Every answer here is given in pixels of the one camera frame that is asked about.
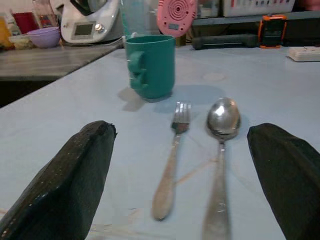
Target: countertop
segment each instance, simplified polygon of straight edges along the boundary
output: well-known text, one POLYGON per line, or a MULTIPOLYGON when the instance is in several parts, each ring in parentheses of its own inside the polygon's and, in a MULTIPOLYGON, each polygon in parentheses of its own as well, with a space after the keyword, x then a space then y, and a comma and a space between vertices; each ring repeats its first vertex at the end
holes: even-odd
POLYGON ((122 46, 70 46, 0 53, 0 81, 55 81, 122 46))
POLYGON ((85 124, 115 124, 111 165, 87 240, 200 240, 214 183, 218 142, 205 128, 219 97, 236 100, 239 135, 226 143, 232 239, 285 240, 262 191, 247 142, 250 126, 273 123, 320 150, 320 63, 293 62, 286 48, 176 49, 170 98, 146 102, 129 88, 125 50, 116 50, 0 109, 0 215, 85 124), (171 215, 151 217, 174 133, 175 102, 192 103, 178 153, 171 215))

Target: spoon handle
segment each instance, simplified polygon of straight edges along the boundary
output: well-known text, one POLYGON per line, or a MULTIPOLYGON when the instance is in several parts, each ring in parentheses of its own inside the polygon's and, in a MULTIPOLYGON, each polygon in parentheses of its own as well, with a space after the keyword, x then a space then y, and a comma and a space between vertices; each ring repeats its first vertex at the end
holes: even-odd
POLYGON ((225 176, 225 150, 224 142, 220 142, 214 186, 204 219, 202 240, 230 239, 225 176))

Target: metal spoon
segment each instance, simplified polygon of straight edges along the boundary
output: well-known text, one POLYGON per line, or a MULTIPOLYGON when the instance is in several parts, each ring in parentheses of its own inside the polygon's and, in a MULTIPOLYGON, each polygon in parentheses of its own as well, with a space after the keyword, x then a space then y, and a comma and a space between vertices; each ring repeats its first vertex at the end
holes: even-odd
POLYGON ((229 240, 230 224, 226 197, 225 141, 238 134, 241 117, 234 100, 223 97, 211 107, 207 127, 219 141, 218 163, 215 171, 214 188, 210 198, 202 229, 203 240, 229 240))

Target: fork handle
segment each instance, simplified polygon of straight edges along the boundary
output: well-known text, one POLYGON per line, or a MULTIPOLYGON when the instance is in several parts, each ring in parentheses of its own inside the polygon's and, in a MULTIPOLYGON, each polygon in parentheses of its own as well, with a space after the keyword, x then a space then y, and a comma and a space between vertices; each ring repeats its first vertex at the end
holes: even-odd
POLYGON ((174 136, 169 159, 153 197, 152 215, 155 219, 160 221, 169 214, 174 202, 175 173, 177 165, 176 155, 180 137, 181 136, 178 133, 174 136))

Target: fork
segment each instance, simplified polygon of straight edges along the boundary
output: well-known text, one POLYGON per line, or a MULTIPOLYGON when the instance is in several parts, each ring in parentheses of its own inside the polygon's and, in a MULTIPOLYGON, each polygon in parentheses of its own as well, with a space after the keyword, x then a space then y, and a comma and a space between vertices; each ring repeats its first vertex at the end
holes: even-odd
POLYGON ((176 108, 171 125, 171 128, 175 132, 171 146, 171 153, 152 202, 152 215, 159 221, 163 220, 172 209, 177 166, 177 149, 181 134, 189 128, 190 109, 190 103, 180 101, 176 102, 176 108))

